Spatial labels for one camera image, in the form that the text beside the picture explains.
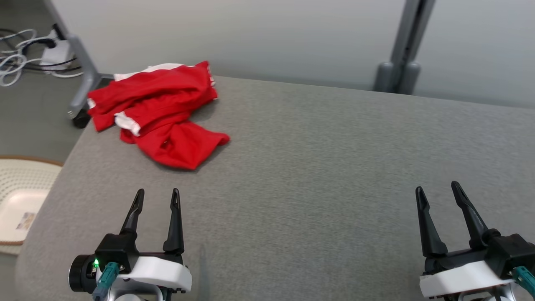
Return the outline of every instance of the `red garment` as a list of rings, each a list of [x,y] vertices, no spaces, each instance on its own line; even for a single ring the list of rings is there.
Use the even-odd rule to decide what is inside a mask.
[[[201,62],[141,72],[89,92],[95,129],[107,129],[123,112],[139,132],[121,129],[122,141],[136,143],[161,164],[197,168],[218,145],[230,140],[227,134],[210,132],[188,120],[193,111],[217,97],[208,67],[208,62]]]

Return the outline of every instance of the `caster wheel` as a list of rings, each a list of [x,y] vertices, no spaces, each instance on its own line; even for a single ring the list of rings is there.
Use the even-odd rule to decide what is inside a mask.
[[[78,115],[72,119],[72,124],[79,129],[85,129],[90,120],[91,116],[87,114],[85,109],[82,109]]]

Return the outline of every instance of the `gray table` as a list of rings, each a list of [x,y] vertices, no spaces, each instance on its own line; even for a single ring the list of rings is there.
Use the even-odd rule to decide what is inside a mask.
[[[67,271],[117,232],[146,190],[137,247],[160,251],[180,189],[192,292],[178,300],[418,300],[414,189],[442,240],[468,247],[459,181],[490,227],[535,240],[535,111],[350,89],[216,78],[194,121],[232,141],[197,171],[83,133],[18,260],[20,300],[90,300]]]

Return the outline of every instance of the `white partition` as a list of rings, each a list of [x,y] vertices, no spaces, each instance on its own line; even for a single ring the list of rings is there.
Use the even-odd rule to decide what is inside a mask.
[[[414,95],[535,107],[535,1],[436,0]]]
[[[209,60],[215,74],[371,89],[403,0],[51,0],[99,73]]]

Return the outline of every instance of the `power strip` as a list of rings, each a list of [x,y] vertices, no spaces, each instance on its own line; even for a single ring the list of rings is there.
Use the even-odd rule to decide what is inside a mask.
[[[71,64],[70,62],[58,66],[45,66],[63,63],[74,57],[74,52],[72,51],[69,42],[60,40],[54,29],[52,29],[48,37],[54,40],[56,46],[54,48],[45,48],[43,56],[41,57],[42,60],[39,64],[48,70],[67,69]]]

